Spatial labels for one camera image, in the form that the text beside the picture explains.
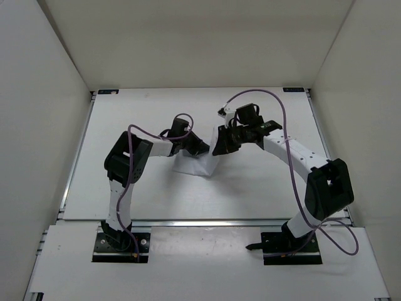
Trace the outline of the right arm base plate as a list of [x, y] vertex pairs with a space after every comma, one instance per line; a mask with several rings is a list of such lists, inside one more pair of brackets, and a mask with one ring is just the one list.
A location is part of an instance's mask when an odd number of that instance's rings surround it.
[[261, 250], [265, 266], [321, 265], [320, 248], [314, 231], [300, 238], [292, 237], [282, 227], [281, 232], [262, 232], [259, 243], [246, 246], [248, 251]]

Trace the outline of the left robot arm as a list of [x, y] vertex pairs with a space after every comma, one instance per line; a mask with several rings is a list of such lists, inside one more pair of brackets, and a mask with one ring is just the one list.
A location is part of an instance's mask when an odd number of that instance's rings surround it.
[[195, 158], [208, 153], [210, 146], [193, 133], [192, 126], [192, 122], [175, 117], [171, 128], [163, 130], [159, 135], [148, 133], [153, 139], [147, 140], [133, 134], [131, 130], [139, 127], [130, 125], [107, 155], [104, 168], [110, 184], [110, 204], [108, 217], [101, 222], [101, 226], [109, 234], [109, 242], [116, 249], [123, 250], [131, 242], [132, 191], [148, 159], [173, 157], [182, 150]]

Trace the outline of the white skirt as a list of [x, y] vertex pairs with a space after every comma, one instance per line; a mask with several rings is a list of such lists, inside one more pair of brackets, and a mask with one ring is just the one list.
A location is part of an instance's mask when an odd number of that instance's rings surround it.
[[192, 176], [212, 176], [219, 162], [219, 156], [214, 156], [213, 150], [217, 145], [218, 126], [214, 126], [210, 148], [206, 153], [192, 156], [186, 150], [180, 150], [175, 156], [172, 170]]

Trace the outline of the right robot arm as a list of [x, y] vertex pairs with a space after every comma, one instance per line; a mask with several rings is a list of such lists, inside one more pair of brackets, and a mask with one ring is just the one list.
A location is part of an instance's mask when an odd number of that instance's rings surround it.
[[286, 250], [297, 250], [313, 228], [354, 201], [350, 175], [343, 160], [329, 160], [291, 139], [279, 123], [265, 121], [253, 103], [236, 110], [221, 108], [218, 114], [225, 124], [217, 130], [213, 156], [231, 154], [243, 144], [256, 144], [281, 159], [291, 173], [297, 173], [305, 181], [305, 204], [283, 227], [281, 245]]

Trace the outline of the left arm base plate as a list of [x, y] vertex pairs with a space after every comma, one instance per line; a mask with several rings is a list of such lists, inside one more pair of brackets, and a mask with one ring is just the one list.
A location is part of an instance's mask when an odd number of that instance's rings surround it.
[[98, 228], [93, 247], [92, 262], [95, 263], [148, 263], [150, 251], [150, 232], [133, 233], [137, 243], [138, 252], [135, 249], [135, 243], [131, 240], [118, 244], [117, 240], [105, 234], [101, 228]]

